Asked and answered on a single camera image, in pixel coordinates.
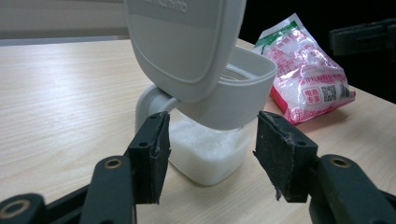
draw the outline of table surface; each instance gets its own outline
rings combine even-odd
[[[136,101],[152,84],[130,40],[1,47],[0,78],[0,201],[35,192],[46,203],[89,184],[99,160],[125,151]],[[354,102],[297,128],[319,156],[348,157],[396,194],[396,105],[350,89]],[[264,110],[281,114],[271,98]],[[311,223],[309,201],[276,200],[252,150],[212,187],[169,165],[160,204],[139,204],[138,223]]]

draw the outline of sugar packet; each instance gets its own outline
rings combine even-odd
[[[270,96],[292,124],[355,100],[344,69],[320,48],[296,13],[263,31],[252,51],[277,64]]]

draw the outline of white plastic lid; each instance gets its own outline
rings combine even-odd
[[[246,0],[125,0],[134,54],[146,76],[181,102],[219,82],[236,43]]]

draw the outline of black object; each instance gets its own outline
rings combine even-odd
[[[38,194],[0,203],[0,223],[136,223],[135,205],[159,203],[169,144],[169,114],[148,117],[123,156],[99,161],[91,184],[45,205]]]
[[[254,155],[288,203],[311,196],[314,224],[396,223],[396,197],[371,182],[357,163],[316,156],[318,146],[283,117],[261,111]]]
[[[329,39],[335,56],[390,49],[396,63],[396,18],[331,30]]]

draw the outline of sugar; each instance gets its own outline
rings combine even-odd
[[[217,184],[242,164],[254,137],[255,124],[252,121],[241,129],[218,131],[189,118],[171,120],[170,161],[194,182]]]

